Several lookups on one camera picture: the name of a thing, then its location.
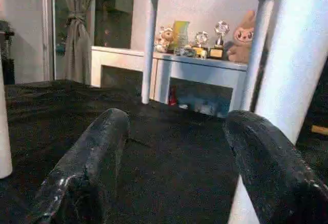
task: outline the pink stuffed toy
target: pink stuffed toy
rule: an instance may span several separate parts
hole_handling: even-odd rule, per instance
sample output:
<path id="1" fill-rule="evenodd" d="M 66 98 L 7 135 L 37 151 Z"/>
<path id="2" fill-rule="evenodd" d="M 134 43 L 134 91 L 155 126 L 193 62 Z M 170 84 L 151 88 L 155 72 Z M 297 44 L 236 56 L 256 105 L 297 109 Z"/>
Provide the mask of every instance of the pink stuffed toy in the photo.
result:
<path id="1" fill-rule="evenodd" d="M 234 45 L 227 51 L 229 61 L 247 64 L 249 61 L 255 26 L 255 11 L 248 11 L 236 28 Z"/>

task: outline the white pole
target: white pole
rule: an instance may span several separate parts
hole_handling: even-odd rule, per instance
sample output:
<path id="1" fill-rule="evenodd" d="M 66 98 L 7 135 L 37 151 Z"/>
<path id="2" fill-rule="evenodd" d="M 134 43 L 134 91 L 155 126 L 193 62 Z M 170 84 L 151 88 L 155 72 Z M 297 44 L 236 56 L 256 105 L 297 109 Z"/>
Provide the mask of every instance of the white pole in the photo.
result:
<path id="1" fill-rule="evenodd" d="M 11 174 L 12 163 L 9 144 L 5 86 L 1 62 L 0 56 L 0 179 L 3 179 Z"/>
<path id="2" fill-rule="evenodd" d="M 141 91 L 141 98 L 143 104 L 149 103 L 158 0 L 147 0 L 146 3 L 146 13 L 148 13 L 148 16 L 146 24 L 145 55 Z"/>
<path id="3" fill-rule="evenodd" d="M 255 113 L 296 143 L 328 53 L 328 0 L 281 0 Z"/>
<path id="4" fill-rule="evenodd" d="M 260 67 L 260 61 L 262 58 L 264 43 L 267 37 L 267 31 L 274 3 L 275 0 L 259 0 L 256 15 L 254 39 L 252 43 L 250 61 L 247 68 L 244 93 L 241 103 L 242 110 L 250 110 L 251 108 L 253 94 L 256 87 L 256 81 Z M 247 190 L 243 185 L 240 176 L 238 177 L 237 188 L 232 203 L 228 223 L 259 223 L 250 197 L 248 196 Z"/>
<path id="5" fill-rule="evenodd" d="M 259 0 L 254 39 L 247 67 L 247 75 L 244 84 L 244 93 L 241 101 L 242 110 L 250 110 L 256 81 L 259 73 L 265 39 L 267 37 L 269 22 L 275 0 Z"/>

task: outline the yellow vase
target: yellow vase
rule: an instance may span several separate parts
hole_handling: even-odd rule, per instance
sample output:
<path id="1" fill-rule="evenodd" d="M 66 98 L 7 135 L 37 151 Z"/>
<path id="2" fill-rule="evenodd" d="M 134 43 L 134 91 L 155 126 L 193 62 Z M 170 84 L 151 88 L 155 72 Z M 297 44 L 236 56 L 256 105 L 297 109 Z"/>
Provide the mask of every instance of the yellow vase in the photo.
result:
<path id="1" fill-rule="evenodd" d="M 170 49 L 181 48 L 188 44 L 188 25 L 190 22 L 175 21 L 173 25 L 173 42 Z"/>

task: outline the figurine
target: figurine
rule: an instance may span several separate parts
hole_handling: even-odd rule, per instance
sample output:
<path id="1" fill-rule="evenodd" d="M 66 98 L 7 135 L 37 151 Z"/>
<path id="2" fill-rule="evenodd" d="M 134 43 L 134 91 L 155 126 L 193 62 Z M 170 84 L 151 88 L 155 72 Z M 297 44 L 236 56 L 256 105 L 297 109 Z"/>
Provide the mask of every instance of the figurine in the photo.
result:
<path id="1" fill-rule="evenodd" d="M 155 39 L 154 46 L 157 52 L 167 53 L 170 43 L 173 41 L 172 27 L 160 27 L 158 37 Z"/>
<path id="2" fill-rule="evenodd" d="M 236 28 L 234 45 L 227 51 L 229 61 L 247 64 L 250 57 L 255 26 L 255 11 L 249 11 Z"/>

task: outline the trophy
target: trophy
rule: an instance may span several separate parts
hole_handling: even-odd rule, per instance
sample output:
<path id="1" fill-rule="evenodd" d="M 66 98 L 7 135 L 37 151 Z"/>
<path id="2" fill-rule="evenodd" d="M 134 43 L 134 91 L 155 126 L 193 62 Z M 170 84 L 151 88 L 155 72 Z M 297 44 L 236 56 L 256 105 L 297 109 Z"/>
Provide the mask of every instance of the trophy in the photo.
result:
<path id="1" fill-rule="evenodd" d="M 195 36 L 196 45 L 193 47 L 193 49 L 196 51 L 197 57 L 201 57 L 202 55 L 204 55 L 204 53 L 202 54 L 203 51 L 207 52 L 208 49 L 204 48 L 203 46 L 206 45 L 208 40 L 209 40 L 209 35 L 206 32 L 202 31 L 196 33 Z"/>
<path id="2" fill-rule="evenodd" d="M 224 21 L 219 21 L 214 29 L 215 33 L 218 35 L 218 39 L 215 42 L 214 48 L 210 49 L 209 57 L 221 59 L 223 57 L 223 41 L 224 37 L 229 33 L 229 25 Z"/>

